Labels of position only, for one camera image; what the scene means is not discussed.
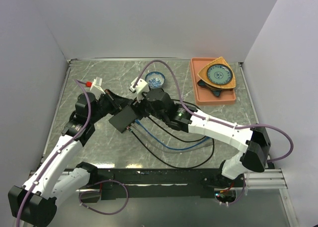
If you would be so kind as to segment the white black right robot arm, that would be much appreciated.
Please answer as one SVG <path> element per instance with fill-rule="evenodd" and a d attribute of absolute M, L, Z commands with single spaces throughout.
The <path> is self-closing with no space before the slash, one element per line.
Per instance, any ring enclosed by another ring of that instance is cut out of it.
<path fill-rule="evenodd" d="M 229 186 L 245 172 L 265 171 L 271 142 L 267 130 L 259 124 L 241 126 L 184 103 L 176 104 L 161 88 L 139 92 L 133 107 L 143 116 L 152 115 L 173 130 L 204 135 L 236 148 L 238 153 L 223 161 L 217 174 L 222 186 Z"/>

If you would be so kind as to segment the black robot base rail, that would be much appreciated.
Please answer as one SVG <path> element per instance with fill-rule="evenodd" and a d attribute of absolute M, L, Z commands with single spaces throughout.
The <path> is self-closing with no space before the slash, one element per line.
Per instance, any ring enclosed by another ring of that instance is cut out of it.
<path fill-rule="evenodd" d="M 197 169 L 145 169 L 97 168 L 81 162 L 77 168 L 92 176 L 84 186 L 101 193 L 102 200 L 117 198 L 200 197 L 214 198 L 215 189 L 242 187 L 243 175 L 231 180 L 217 168 Z"/>

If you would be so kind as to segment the black network switch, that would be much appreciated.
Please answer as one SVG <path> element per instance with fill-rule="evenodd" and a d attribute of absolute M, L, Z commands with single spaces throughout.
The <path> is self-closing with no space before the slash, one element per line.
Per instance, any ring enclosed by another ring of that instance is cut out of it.
<path fill-rule="evenodd" d="M 118 114 L 109 119 L 109 123 L 120 133 L 125 132 L 127 127 L 130 126 L 137 119 L 137 115 L 131 106 L 122 109 Z"/>

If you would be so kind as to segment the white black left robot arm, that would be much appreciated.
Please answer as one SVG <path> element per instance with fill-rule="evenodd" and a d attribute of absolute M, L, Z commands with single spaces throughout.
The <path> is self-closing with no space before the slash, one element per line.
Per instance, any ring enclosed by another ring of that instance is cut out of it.
<path fill-rule="evenodd" d="M 116 116 L 130 103 L 130 99 L 110 90 L 103 90 L 99 96 L 92 92 L 78 96 L 75 110 L 54 149 L 21 187 L 13 186 L 8 193 L 17 225 L 24 221 L 36 227 L 48 226 L 58 207 L 77 189 L 93 188 L 98 184 L 98 169 L 87 162 L 78 164 L 63 180 L 58 179 L 94 133 L 94 124 L 108 114 Z"/>

